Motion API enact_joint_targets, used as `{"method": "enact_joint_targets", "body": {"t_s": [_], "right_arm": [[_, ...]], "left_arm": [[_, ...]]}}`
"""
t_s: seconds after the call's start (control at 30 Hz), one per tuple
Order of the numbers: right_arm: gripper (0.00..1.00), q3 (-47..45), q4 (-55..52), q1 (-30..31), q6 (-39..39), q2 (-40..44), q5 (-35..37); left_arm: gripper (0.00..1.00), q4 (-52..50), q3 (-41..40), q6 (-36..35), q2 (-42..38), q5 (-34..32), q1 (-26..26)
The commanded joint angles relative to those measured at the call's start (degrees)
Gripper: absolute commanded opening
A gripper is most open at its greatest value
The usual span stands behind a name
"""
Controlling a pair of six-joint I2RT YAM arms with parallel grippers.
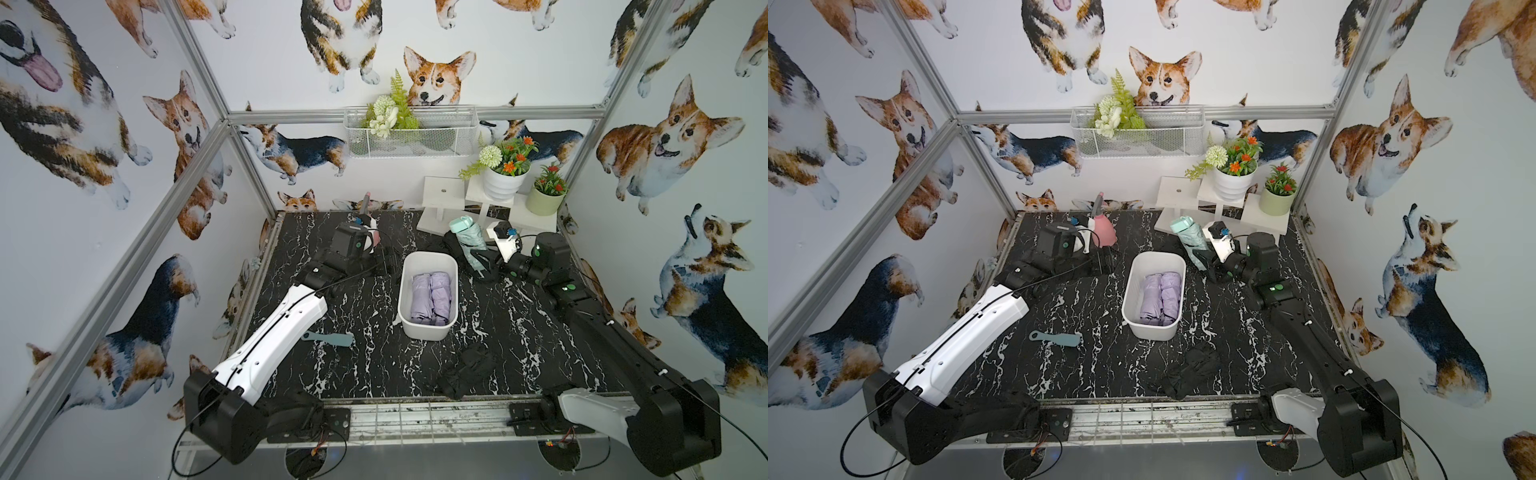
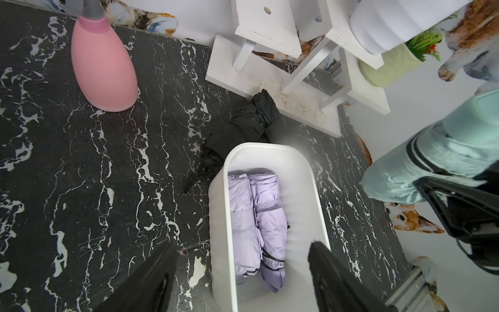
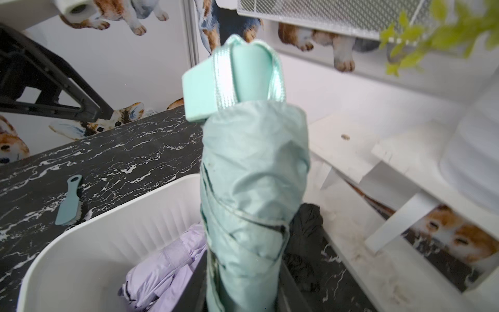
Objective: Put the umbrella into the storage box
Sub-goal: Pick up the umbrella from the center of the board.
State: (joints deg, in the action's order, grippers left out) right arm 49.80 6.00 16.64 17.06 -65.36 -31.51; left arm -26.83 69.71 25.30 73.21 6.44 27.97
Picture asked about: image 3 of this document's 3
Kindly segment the mint green umbrella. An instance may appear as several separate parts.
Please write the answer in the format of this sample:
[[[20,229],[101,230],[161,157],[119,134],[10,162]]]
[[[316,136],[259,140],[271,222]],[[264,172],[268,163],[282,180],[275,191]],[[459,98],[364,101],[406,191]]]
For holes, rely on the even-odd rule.
[[[183,75],[185,116],[201,124],[201,217],[209,311],[288,311],[289,225],[310,169],[305,112],[287,103],[281,61],[231,35]]]

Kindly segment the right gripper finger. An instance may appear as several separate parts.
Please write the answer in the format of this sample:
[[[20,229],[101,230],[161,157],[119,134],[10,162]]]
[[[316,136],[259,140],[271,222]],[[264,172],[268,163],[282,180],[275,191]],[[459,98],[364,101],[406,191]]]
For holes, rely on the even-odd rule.
[[[185,287],[173,312],[208,312],[207,294],[207,255],[205,251],[193,275]]]

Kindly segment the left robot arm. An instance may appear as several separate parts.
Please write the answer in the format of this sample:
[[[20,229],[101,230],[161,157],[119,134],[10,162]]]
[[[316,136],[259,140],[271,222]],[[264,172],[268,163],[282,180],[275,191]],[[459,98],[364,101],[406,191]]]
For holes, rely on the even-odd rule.
[[[3,23],[1,111],[81,122],[114,113],[63,58]]]

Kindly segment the black umbrella back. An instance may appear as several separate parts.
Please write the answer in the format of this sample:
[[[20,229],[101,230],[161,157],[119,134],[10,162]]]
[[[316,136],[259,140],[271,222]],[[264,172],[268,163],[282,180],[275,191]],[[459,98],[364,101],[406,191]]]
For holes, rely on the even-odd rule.
[[[321,231],[323,218],[314,204],[301,204],[292,219],[290,238],[283,254],[283,261],[299,290],[307,293],[320,291]]]

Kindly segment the white plastic storage box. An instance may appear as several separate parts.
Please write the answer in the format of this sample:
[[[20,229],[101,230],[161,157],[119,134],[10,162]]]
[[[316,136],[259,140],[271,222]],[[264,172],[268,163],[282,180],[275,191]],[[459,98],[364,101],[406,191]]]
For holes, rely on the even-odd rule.
[[[65,231],[27,271],[17,311],[127,311],[126,274],[200,222],[191,174]]]

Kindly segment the lilac umbrella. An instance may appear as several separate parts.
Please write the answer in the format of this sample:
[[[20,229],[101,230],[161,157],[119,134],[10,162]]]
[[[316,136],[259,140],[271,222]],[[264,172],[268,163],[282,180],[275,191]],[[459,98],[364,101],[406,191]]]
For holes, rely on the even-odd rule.
[[[201,223],[133,267],[118,290],[127,311],[172,311],[207,250]]]

